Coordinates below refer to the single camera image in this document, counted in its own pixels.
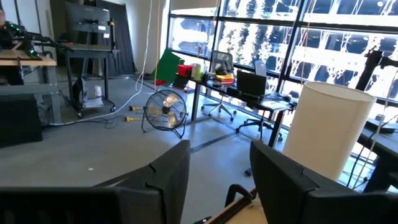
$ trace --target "black backdrop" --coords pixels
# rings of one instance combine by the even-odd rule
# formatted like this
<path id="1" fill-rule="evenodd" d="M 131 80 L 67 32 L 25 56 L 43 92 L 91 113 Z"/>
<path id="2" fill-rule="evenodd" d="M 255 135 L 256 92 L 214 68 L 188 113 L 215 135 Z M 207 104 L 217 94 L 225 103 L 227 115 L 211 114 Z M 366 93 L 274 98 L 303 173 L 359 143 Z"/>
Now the black backdrop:
<path id="1" fill-rule="evenodd" d="M 116 48 L 120 50 L 118 53 L 118 66 L 119 74 L 115 72 L 114 60 L 111 56 L 107 58 L 108 60 L 108 74 L 109 76 L 116 75 L 130 75 L 134 74 L 137 69 L 134 64 L 134 56 L 132 54 L 131 48 L 131 38 L 129 33 L 129 24 L 127 20 L 127 10 L 126 5 L 115 4 L 107 1 L 97 0 L 97 7 L 109 10 L 111 18 L 115 21 L 115 36 L 116 36 Z M 103 35 L 99 38 L 100 45 L 111 45 L 110 38 L 105 39 Z"/>

